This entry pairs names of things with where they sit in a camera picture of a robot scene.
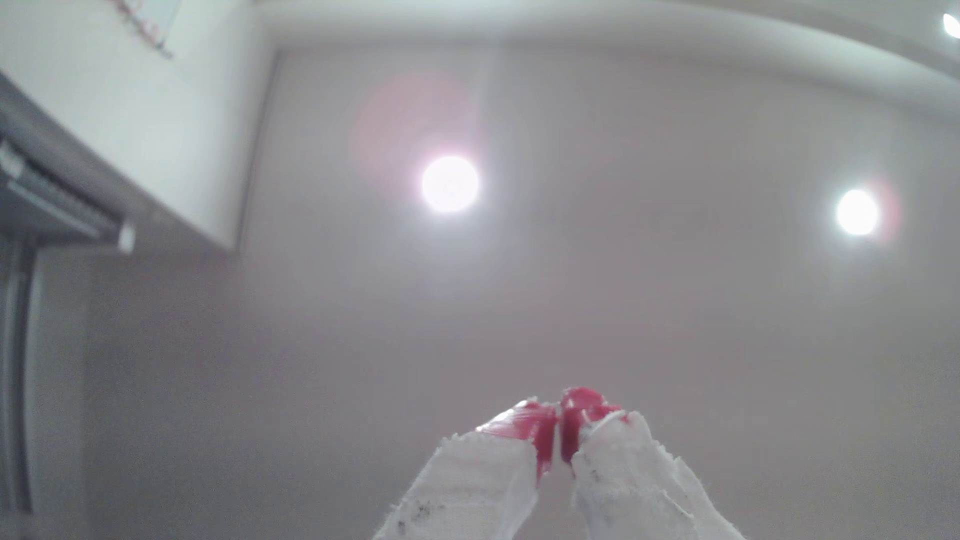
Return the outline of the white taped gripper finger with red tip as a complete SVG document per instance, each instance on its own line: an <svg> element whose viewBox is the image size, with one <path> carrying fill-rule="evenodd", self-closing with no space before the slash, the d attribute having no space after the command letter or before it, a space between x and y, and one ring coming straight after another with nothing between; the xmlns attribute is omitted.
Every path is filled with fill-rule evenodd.
<svg viewBox="0 0 960 540"><path fill-rule="evenodd" d="M441 440L373 539L513 539L551 469L558 412L524 399Z"/></svg>
<svg viewBox="0 0 960 540"><path fill-rule="evenodd" d="M559 402L560 456L589 539L743 539L641 413L587 387Z"/></svg>

